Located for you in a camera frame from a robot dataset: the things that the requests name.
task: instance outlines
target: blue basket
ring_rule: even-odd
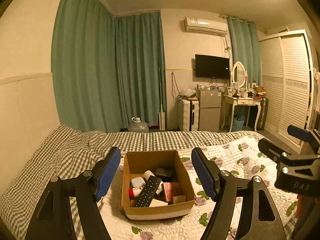
[[[241,120],[239,121],[236,118],[233,118],[231,132],[237,132],[237,131],[241,131],[242,130],[245,118],[244,118],[244,116],[241,116],[240,119]]]

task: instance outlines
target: air conditioner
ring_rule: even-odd
[[[226,36],[228,25],[226,23],[204,20],[199,18],[186,17],[184,24],[187,32],[215,33],[219,36]]]

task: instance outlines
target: wooden block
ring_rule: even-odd
[[[174,204],[179,204],[187,201],[187,197],[185,195],[173,196],[172,197]]]

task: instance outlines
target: remote control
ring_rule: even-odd
[[[155,176],[150,176],[146,185],[144,186],[140,197],[138,199],[138,203],[135,207],[148,207],[150,206],[151,200],[156,194],[156,190],[160,185],[161,179]]]

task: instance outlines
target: oval mirror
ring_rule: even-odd
[[[232,68],[232,73],[231,73],[231,78],[232,78],[232,82],[237,82],[239,83],[239,87],[243,87],[245,84],[245,68],[242,65],[241,62],[236,62],[233,65]]]

